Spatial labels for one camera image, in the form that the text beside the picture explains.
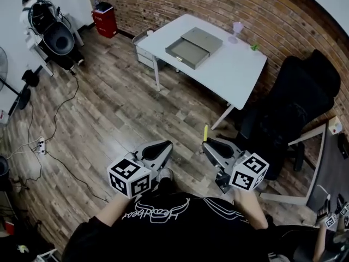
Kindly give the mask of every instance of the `yellow stick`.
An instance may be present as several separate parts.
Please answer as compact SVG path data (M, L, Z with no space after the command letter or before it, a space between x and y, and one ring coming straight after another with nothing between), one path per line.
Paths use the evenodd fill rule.
M203 132L203 141L207 141L208 125L205 125L205 130Z

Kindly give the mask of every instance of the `bottle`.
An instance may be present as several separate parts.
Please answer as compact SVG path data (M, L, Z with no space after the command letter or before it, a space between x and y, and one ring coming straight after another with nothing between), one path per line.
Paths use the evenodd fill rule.
M9 120L9 115L3 110L0 110L0 123L6 124L8 120Z
M99 4L99 1L98 0L94 0L94 5L95 7Z

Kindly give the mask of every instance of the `chair armrest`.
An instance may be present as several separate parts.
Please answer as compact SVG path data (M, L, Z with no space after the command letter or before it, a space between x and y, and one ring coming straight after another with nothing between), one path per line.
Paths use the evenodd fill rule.
M297 145L296 152L296 160L294 161L293 170L296 172L301 171L303 160L304 160L304 152L305 152L305 146L302 142L299 142Z
M247 140L250 138L253 126L255 125L255 122L257 119L257 115L258 115L258 109L251 109L249 110L247 115L244 117L240 134Z

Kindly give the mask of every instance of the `wooden floor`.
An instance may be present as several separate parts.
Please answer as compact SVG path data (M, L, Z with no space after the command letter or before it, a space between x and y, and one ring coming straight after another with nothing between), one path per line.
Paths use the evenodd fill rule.
M57 115L57 131L46 150L62 160L77 177L86 181L96 195L111 199L106 168L118 156L152 140L171 140L174 151L168 166L182 190L196 195L221 197L215 185L216 172L200 154L204 125L210 126L226 108L226 102L191 78L165 67L160 72L161 92L155 88L153 71L136 60L131 40L117 35L106 39L95 29L82 35L86 65L77 69L79 91ZM52 135L57 106L76 90L75 79L53 66L54 76L40 73L40 84L32 89L34 107L30 141ZM4 131L1 152L10 152L27 142L32 109L16 111ZM221 133L234 137L231 118L209 136ZM105 202L95 198L59 162L38 155L43 166L37 182L28 181L30 190L15 194L16 202L29 210L33 220L41 220L41 232L61 252L75 228L95 215ZM17 154L9 160L11 174L37 178L40 165L32 153ZM307 180L298 181L292 170L284 170L278 182L267 189L287 191L295 186L306 190ZM261 201L266 213L277 223L300 224L311 220L313 212L298 207Z

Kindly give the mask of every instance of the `black trash can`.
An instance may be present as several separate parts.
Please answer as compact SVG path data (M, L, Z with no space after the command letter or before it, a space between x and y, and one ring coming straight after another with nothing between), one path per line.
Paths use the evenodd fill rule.
M26 70L22 80L25 81L30 86L37 86L39 84L39 76L35 75L31 70Z

